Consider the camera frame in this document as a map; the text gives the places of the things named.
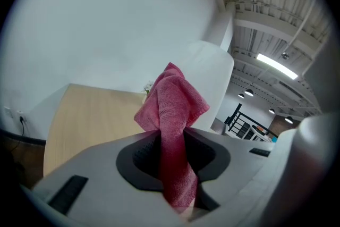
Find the wall socket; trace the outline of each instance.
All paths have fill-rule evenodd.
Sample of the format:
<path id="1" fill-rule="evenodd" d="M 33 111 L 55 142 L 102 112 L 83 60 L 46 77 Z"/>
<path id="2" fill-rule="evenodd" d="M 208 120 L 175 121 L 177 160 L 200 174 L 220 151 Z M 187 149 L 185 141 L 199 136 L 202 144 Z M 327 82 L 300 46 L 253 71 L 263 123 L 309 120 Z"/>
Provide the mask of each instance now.
<path id="1" fill-rule="evenodd" d="M 22 116 L 24 122 L 27 122 L 26 116 L 23 112 L 17 111 L 16 113 L 18 114 L 18 118 L 20 118 Z"/>
<path id="2" fill-rule="evenodd" d="M 4 107 L 4 109 L 5 109 L 5 114 L 6 114 L 8 117 L 13 118 L 13 114 L 12 114 L 11 109 L 8 108 L 8 107 L 6 107 L 6 106 Z"/>

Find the black railing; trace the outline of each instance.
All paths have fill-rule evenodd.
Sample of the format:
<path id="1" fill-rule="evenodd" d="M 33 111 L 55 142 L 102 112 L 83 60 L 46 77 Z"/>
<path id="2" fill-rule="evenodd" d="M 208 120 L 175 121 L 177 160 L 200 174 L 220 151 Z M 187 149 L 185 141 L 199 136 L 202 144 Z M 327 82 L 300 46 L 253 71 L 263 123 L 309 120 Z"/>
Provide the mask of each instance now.
<path id="1" fill-rule="evenodd" d="M 231 131 L 234 134 L 236 134 L 238 137 L 243 138 L 243 139 L 253 139 L 255 140 L 257 138 L 257 136 L 253 137 L 254 132 L 253 130 L 251 130 L 251 125 L 249 125 L 247 123 L 246 120 L 241 119 L 240 117 L 245 117 L 246 119 L 248 119 L 249 121 L 251 121 L 252 123 L 256 124 L 257 126 L 261 127 L 263 130 L 265 130 L 266 132 L 263 132 L 261 130 L 258 130 L 258 128 L 256 128 L 254 125 L 252 126 L 259 134 L 262 134 L 264 136 L 267 136 L 269 134 L 272 134 L 273 136 L 275 136 L 276 138 L 278 138 L 278 135 L 276 135 L 275 133 L 273 133 L 272 131 L 270 131 L 268 128 L 264 127 L 262 124 L 260 124 L 259 122 L 255 121 L 254 119 L 252 119 L 251 117 L 243 114 L 242 112 L 240 112 L 240 108 L 241 108 L 242 104 L 239 103 L 239 105 L 237 106 L 235 112 L 233 113 L 233 115 L 231 117 L 228 117 L 227 120 L 224 122 L 226 124 L 226 130 L 227 131 Z"/>

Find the pink towel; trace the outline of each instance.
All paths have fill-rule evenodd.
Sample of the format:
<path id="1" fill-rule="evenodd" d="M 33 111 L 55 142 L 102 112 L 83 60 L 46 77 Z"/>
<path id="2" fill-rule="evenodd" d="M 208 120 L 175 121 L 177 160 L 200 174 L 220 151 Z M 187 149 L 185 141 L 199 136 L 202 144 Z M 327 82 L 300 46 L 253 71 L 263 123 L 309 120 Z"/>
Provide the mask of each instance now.
<path id="1" fill-rule="evenodd" d="M 169 63 L 134 116 L 145 131 L 161 131 L 159 179 L 165 199 L 179 212 L 189 206 L 197 189 L 197 176 L 186 159 L 183 130 L 208 110 L 181 70 Z"/>

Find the dark floor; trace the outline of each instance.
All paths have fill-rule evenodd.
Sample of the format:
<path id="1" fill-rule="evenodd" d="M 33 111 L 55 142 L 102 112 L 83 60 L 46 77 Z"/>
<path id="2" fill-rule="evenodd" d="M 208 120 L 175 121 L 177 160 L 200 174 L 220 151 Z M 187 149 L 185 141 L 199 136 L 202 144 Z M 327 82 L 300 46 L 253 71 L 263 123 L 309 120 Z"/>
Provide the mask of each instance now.
<path id="1" fill-rule="evenodd" d="M 18 141 L 3 133 L 0 135 L 2 146 L 10 153 Z M 15 162 L 16 173 L 19 182 L 31 189 L 40 179 L 43 178 L 45 145 L 35 145 L 20 142 L 12 151 Z"/>

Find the black lampshade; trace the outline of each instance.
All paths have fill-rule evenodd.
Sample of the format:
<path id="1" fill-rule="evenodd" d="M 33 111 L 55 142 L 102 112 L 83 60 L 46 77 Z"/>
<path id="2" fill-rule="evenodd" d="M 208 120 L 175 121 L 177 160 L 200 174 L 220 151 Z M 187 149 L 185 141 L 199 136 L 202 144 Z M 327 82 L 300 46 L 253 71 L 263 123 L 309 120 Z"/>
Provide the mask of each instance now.
<path id="1" fill-rule="evenodd" d="M 290 124 L 293 124 L 293 119 L 292 119 L 290 116 L 287 116 L 287 117 L 285 118 L 285 121 L 287 121 L 287 122 L 290 123 Z"/>
<path id="2" fill-rule="evenodd" d="M 254 96 L 254 92 L 253 92 L 253 90 L 251 90 L 251 89 L 247 89 L 246 91 L 244 91 L 248 96 L 251 96 L 251 97 L 253 97 Z"/>

